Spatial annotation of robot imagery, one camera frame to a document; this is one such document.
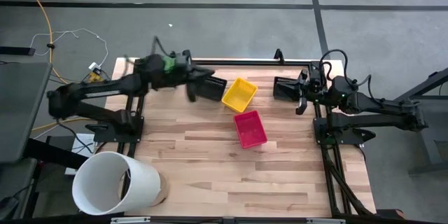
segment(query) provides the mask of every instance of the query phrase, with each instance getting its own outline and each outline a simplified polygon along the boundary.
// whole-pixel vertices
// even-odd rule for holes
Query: red basket
[[[233,121],[237,126],[241,147],[250,148],[267,142],[265,129],[257,111],[235,115]]]

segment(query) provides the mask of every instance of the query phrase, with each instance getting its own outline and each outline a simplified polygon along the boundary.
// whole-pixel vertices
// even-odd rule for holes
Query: black desk
[[[0,65],[0,164],[31,157],[77,169],[87,160],[29,138],[50,72],[49,63]]]

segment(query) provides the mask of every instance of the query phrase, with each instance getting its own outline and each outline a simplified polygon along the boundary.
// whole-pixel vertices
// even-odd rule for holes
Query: table leg
[[[64,167],[79,169],[79,167],[87,160],[87,157],[72,153],[69,150],[51,146],[49,144],[28,139],[25,147],[24,157],[36,158],[44,162],[51,162]]]

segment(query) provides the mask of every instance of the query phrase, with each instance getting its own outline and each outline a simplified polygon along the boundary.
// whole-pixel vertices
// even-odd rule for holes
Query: yellow basket
[[[226,106],[242,113],[257,92],[258,87],[248,81],[238,78],[221,100]]]

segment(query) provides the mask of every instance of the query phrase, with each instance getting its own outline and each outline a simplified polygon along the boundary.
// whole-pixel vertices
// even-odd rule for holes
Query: white cable
[[[72,118],[70,118],[70,119],[75,119],[75,118],[78,118],[78,117],[79,117],[79,116],[76,115],[76,116],[74,116],[74,117],[72,117]],[[34,139],[38,139],[39,137],[42,137],[44,134],[49,133],[50,131],[56,129],[57,127],[59,127],[59,125],[55,125],[55,126],[51,127],[50,129],[47,129],[46,131],[40,133],[38,136],[33,137],[33,138],[34,138]]]
[[[75,38],[78,39],[79,37],[75,34],[75,32],[79,32],[79,31],[86,31],[86,32],[88,32],[88,33],[90,33],[90,34],[92,34],[92,35],[95,35],[95,36],[97,37],[97,39],[99,39],[100,41],[103,41],[103,42],[104,42],[104,47],[105,47],[105,49],[106,49],[106,55],[104,56],[103,60],[102,60],[101,63],[99,64],[99,66],[102,66],[102,64],[106,61],[107,56],[109,55],[109,50],[107,49],[107,42],[106,42],[104,39],[100,38],[100,37],[98,36],[98,34],[94,33],[93,31],[90,31],[90,30],[88,30],[88,29],[86,29],[86,28],[80,28],[80,29],[76,29],[76,30],[73,30],[73,31],[53,31],[52,34],[55,34],[55,33],[61,34],[61,33],[62,33],[62,35],[59,36],[58,38],[56,38],[56,39],[53,41],[53,43],[55,43],[58,39],[62,38],[62,36],[65,35],[65,34],[67,34],[67,33],[72,33],[72,34],[75,36]],[[32,46],[33,46],[34,39],[35,39],[37,36],[49,36],[49,34],[36,34],[36,35],[34,35],[34,36],[33,36],[33,39],[31,40],[31,44],[29,45],[29,47],[32,47]],[[34,54],[35,54],[35,55],[38,55],[38,56],[44,56],[44,55],[46,55],[46,54],[49,53],[49,52],[50,52],[50,49],[48,49],[48,50],[47,50],[45,53],[43,53],[43,54],[38,54],[38,53],[34,53]]]
[[[38,136],[33,137],[33,139],[38,139],[39,137],[42,137],[44,134],[49,133],[50,131],[56,129],[57,127],[59,127],[59,125],[56,125],[56,126],[51,127],[50,129],[47,129],[46,131],[40,133]]]

